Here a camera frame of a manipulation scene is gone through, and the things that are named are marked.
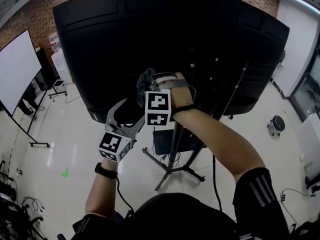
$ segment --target brick wall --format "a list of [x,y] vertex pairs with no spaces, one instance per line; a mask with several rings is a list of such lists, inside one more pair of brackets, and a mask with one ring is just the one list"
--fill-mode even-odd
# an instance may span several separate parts
[[[30,0],[0,29],[0,50],[25,30],[29,30],[33,46],[43,47],[52,68],[54,53],[48,35],[56,31],[52,7],[67,0]],[[243,0],[273,17],[277,16],[279,0]]]

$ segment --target green tape mark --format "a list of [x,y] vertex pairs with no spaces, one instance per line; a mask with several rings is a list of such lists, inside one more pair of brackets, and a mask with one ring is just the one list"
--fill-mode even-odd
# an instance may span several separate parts
[[65,168],[65,173],[61,173],[60,176],[67,178],[69,176],[69,168]]

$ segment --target large black monitor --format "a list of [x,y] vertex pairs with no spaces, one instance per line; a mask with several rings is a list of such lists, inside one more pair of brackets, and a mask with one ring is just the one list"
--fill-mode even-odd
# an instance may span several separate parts
[[[136,84],[148,68],[182,72],[197,90],[195,102],[210,111],[224,70],[217,60],[223,10],[221,0],[69,0],[55,6],[61,46],[92,119],[105,123],[109,109],[128,98],[115,119],[136,122],[144,114]],[[249,4],[239,11],[229,57],[235,74],[247,70],[225,115],[254,107],[289,35],[288,27]]]

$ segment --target hand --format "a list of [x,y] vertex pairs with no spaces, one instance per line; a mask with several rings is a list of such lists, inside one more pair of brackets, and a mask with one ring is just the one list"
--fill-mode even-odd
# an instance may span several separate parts
[[[178,79],[185,79],[184,75],[180,72],[175,73],[175,75]],[[192,104],[192,96],[188,86],[175,87],[171,89],[172,109],[178,109]]]

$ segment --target forearm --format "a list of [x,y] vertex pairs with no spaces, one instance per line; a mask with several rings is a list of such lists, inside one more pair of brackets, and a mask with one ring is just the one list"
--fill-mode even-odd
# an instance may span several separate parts
[[[118,163],[103,159],[101,167],[117,172]],[[117,179],[110,179],[97,173],[86,200],[85,214],[96,214],[113,219],[116,201]]]
[[241,135],[197,109],[182,111],[174,119],[194,133],[234,176],[265,167],[255,148]]

